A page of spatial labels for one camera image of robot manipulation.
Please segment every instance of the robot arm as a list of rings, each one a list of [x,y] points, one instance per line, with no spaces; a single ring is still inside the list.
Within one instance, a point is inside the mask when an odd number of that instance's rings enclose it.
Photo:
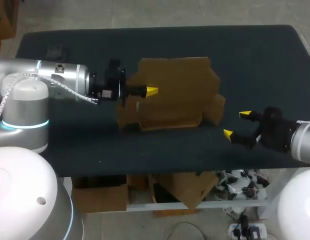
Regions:
[[[85,65],[0,57],[0,147],[22,147],[41,153],[48,146],[48,98],[84,100],[91,104],[142,98],[157,87],[127,86],[125,69],[111,59],[100,76]]]
[[[282,111],[276,107],[267,107],[263,114],[242,111],[239,117],[259,122],[259,126],[250,137],[224,129],[225,136],[232,144],[244,145],[250,150],[261,143],[265,148],[277,152],[290,152],[295,160],[310,164],[310,122],[286,120]]]

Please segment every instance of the dark table cover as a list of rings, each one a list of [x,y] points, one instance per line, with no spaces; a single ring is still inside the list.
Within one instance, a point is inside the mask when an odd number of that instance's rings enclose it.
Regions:
[[[142,58],[209,57],[226,98],[219,127],[120,133],[115,102],[50,101],[49,144],[42,154],[60,176],[305,167],[289,154],[230,144],[223,129],[251,134],[240,111],[279,107],[310,120],[310,59],[288,25],[62,30],[25,34],[16,57],[44,60],[61,44],[66,62],[103,72],[119,58],[130,76]]]

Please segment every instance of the gray floor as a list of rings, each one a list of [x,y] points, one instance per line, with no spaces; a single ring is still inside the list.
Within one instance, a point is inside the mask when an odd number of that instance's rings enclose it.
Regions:
[[[28,32],[265,24],[292,25],[310,52],[310,0],[27,0],[20,5],[17,35],[2,41],[1,56],[14,57]],[[180,221],[198,225],[208,240],[227,240],[231,223],[221,209],[168,218],[155,218],[152,212],[87,214],[84,221],[87,240],[161,240]],[[264,222],[282,239],[276,216]],[[180,228],[171,239],[199,238],[192,229]]]

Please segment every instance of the white robot body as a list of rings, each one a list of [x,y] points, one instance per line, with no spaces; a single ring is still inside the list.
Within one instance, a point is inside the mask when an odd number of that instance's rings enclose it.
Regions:
[[[50,164],[0,147],[0,240],[82,240],[83,222]]]

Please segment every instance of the white cable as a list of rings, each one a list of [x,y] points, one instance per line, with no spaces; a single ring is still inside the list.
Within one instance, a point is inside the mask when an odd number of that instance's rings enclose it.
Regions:
[[[36,74],[33,74],[33,73],[13,73],[13,74],[9,74],[7,75],[3,80],[2,82],[4,81],[7,81],[8,79],[12,78],[12,80],[10,81],[8,87],[7,87],[7,90],[6,90],[6,93],[4,95],[4,97],[2,98],[1,102],[0,102],[0,118],[1,118],[1,115],[3,113],[3,110],[4,110],[4,107],[5,107],[5,104],[7,102],[7,99],[9,98],[9,95],[11,94],[14,86],[22,79],[24,78],[34,78],[36,77]]]
[[[70,94],[73,94],[74,96],[78,97],[79,99],[82,99],[82,100],[84,100],[84,101],[87,101],[87,102],[89,102],[89,103],[91,103],[91,104],[95,104],[95,105],[97,104],[97,101],[98,101],[97,98],[91,98],[91,97],[83,96],[83,95],[77,93],[76,91],[70,89],[68,86],[66,86],[66,85],[60,83],[59,81],[56,81],[56,80],[54,80],[54,79],[52,79],[52,78],[50,78],[50,77],[43,77],[43,76],[37,76],[37,77],[38,77],[39,79],[44,79],[44,80],[50,81],[51,83],[57,85],[58,87],[60,87],[60,88],[62,88],[62,89],[64,89],[64,90],[66,90],[66,91],[69,92]]]
[[[164,238],[164,240],[169,240],[171,238],[173,232],[176,230],[176,228],[182,224],[195,228],[199,232],[201,240],[205,240],[204,233],[202,233],[202,231],[196,225],[194,225],[193,223],[187,222],[187,221],[177,222],[177,223],[173,224],[172,226],[170,226],[168,233],[167,233],[166,237]]]

